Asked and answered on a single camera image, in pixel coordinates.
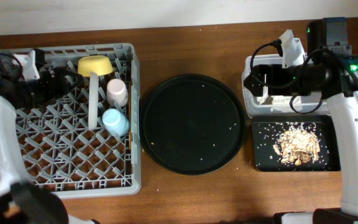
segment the black plate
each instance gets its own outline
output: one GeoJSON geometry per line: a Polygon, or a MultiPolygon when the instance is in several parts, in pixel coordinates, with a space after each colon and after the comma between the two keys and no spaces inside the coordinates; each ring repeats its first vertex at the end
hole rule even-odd
{"type": "Polygon", "coordinates": [[[143,145],[155,161],[194,175],[227,164],[246,131],[235,94],[203,75],[182,75],[160,84],[142,107],[141,125],[143,145]]]}
{"type": "Polygon", "coordinates": [[[251,121],[252,139],[254,140],[255,166],[260,171],[338,171],[341,170],[333,121],[330,116],[255,116],[251,121]],[[290,125],[313,131],[320,140],[319,160],[309,161],[299,166],[282,164],[273,145],[280,138],[280,133],[288,130],[290,125]]]}

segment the yellow bowl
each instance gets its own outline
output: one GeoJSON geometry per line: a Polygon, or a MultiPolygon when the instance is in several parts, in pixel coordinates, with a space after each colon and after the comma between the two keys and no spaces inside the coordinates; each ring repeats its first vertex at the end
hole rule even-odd
{"type": "Polygon", "coordinates": [[[112,73],[110,59],[103,55],[83,57],[78,61],[78,73],[84,77],[89,77],[91,72],[98,75],[112,73]]]}

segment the white wall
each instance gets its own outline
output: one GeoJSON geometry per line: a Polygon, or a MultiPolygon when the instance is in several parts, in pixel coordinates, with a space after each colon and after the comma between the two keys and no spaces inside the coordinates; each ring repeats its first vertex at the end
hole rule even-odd
{"type": "Polygon", "coordinates": [[[358,17],[358,0],[0,0],[0,35],[358,17]]]}

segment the black rectangular tray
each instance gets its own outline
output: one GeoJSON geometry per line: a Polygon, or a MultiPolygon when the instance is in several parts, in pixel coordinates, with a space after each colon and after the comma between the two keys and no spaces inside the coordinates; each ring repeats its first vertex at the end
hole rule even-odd
{"type": "Polygon", "coordinates": [[[254,143],[255,166],[259,171],[339,171],[339,155],[337,149],[334,124],[328,115],[304,115],[304,116],[255,116],[251,121],[252,139],[254,143]],[[299,166],[282,164],[281,156],[273,149],[280,133],[288,130],[291,124],[303,127],[307,131],[313,131],[317,135],[320,152],[319,160],[302,163],[299,166]]]}

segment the pink cup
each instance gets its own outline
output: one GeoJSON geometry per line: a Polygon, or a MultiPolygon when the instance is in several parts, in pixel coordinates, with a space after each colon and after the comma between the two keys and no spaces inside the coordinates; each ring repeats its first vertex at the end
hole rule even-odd
{"type": "Polygon", "coordinates": [[[111,106],[117,102],[119,106],[125,106],[128,102],[128,90],[125,83],[118,78],[114,78],[107,84],[107,101],[111,106]]]}

